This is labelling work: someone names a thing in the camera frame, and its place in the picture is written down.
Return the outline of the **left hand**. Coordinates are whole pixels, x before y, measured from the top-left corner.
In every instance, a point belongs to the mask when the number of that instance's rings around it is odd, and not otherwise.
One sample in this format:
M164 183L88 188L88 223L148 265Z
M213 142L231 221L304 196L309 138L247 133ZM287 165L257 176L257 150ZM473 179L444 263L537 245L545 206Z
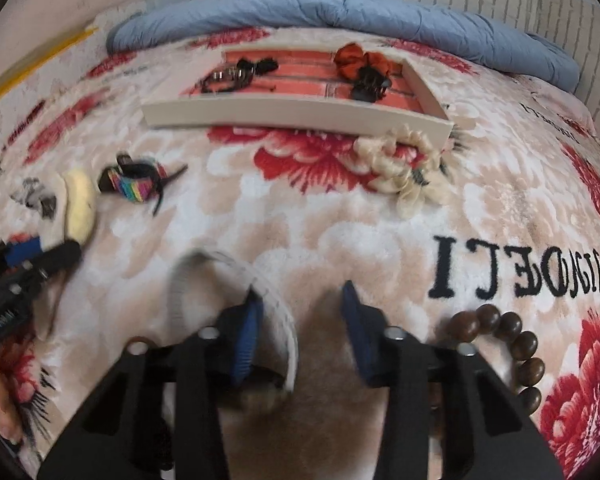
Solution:
M22 442L23 429L16 406L12 402L6 377L0 371L0 436L10 444Z

